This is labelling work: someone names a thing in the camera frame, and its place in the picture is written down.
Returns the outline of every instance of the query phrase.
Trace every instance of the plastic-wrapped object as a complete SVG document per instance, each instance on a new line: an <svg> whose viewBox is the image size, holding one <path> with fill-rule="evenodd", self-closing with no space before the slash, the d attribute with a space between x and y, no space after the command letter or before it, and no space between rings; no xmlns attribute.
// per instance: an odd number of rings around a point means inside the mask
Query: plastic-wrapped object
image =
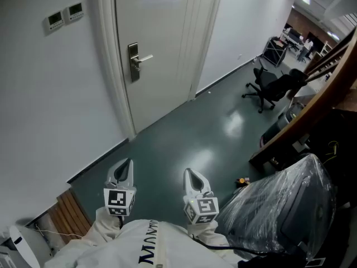
<svg viewBox="0 0 357 268"><path fill-rule="evenodd" d="M286 252L307 260L319 251L335 214L335 194L319 159L310 154L241 189L221 210L218 232L232 246ZM236 251L241 257L254 257Z"/></svg>

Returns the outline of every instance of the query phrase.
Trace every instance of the black baseboard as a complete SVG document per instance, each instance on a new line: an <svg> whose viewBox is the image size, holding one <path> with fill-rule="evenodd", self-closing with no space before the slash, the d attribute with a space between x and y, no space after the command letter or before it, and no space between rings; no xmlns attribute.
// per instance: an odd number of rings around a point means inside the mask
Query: black baseboard
<svg viewBox="0 0 357 268"><path fill-rule="evenodd" d="M227 77L231 76L232 74L234 74L237 70L240 70L242 67L246 66L247 64L251 63L254 59L248 60L246 63L240 65L239 67L237 67L236 69L232 70L230 73L227 73L225 76L222 76L220 79L216 80L215 82L213 82L212 84L210 84L208 87L205 87L204 89L202 89L201 91L196 93L195 97L198 97L199 95L203 94L203 92L206 92L207 90L209 90L210 88L214 87L217 83L221 82L222 80L226 79Z"/></svg>
<svg viewBox="0 0 357 268"><path fill-rule="evenodd" d="M125 139L123 142L117 144L114 148L112 148L111 150L109 150L107 153L105 153L103 156L101 156L100 158L98 158L97 160L95 160L93 163L91 163L88 167L86 167L84 170L82 170L81 172L79 172L78 174L76 174L74 177L72 177L70 180L67 181L68 184L73 183L73 181L75 181L76 179L78 179L80 176L82 176L83 174L85 174L86 172L88 172L91 168L93 168L96 164L98 164L99 162L101 162L103 159L105 159L106 157L108 157L109 155L111 155L113 152L117 151L119 148L121 148L122 146L124 146L126 143L129 142L129 139Z"/></svg>

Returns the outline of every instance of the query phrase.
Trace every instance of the person's arm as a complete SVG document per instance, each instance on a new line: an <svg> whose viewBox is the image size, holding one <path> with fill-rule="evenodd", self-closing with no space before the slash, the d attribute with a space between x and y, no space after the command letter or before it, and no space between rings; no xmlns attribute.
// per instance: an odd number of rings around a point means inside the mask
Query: person's arm
<svg viewBox="0 0 357 268"><path fill-rule="evenodd" d="M218 227L217 221L212 221L209 224L200 224L193 225L189 224L187 231L189 235L193 235L195 238L198 238L206 245L210 246L230 246L227 238L222 234L215 233L216 228ZM218 254L222 259L237 267L237 263L245 259L234 254L233 250L211 250L212 252Z"/></svg>
<svg viewBox="0 0 357 268"><path fill-rule="evenodd" d="M45 268L72 268L85 251L100 244L107 243L120 234L119 219L108 214L106 209L96 211L95 222L88 233L80 240L71 240L54 258L45 263Z"/></svg>

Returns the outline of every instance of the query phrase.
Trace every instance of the white jacket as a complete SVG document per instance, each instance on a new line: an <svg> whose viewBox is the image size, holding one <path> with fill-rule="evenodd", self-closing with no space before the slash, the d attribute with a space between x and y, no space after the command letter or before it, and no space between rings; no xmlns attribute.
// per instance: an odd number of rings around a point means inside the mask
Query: white jacket
<svg viewBox="0 0 357 268"><path fill-rule="evenodd" d="M214 232L217 226L216 221L188 225L187 231L166 222L139 220L119 229L119 219L100 208L89 232L81 240L70 241L45 268L237 267L244 259L232 250L211 251L189 236L208 245L228 246L226 238Z"/></svg>

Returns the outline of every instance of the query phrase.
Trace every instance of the wall-mounted control panel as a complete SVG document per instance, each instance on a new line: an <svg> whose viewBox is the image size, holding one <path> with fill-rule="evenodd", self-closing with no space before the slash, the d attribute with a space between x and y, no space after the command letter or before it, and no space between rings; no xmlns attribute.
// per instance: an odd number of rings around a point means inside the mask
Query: wall-mounted control panel
<svg viewBox="0 0 357 268"><path fill-rule="evenodd" d="M63 20L63 15L62 15L61 11L58 11L51 16L48 16L46 18L46 21L47 21L47 26L49 28L49 31L53 31L53 30L63 26L65 23Z"/></svg>
<svg viewBox="0 0 357 268"><path fill-rule="evenodd" d="M77 3L70 7L67 7L66 12L67 12L68 20L70 22L82 18L84 15L82 3Z"/></svg>

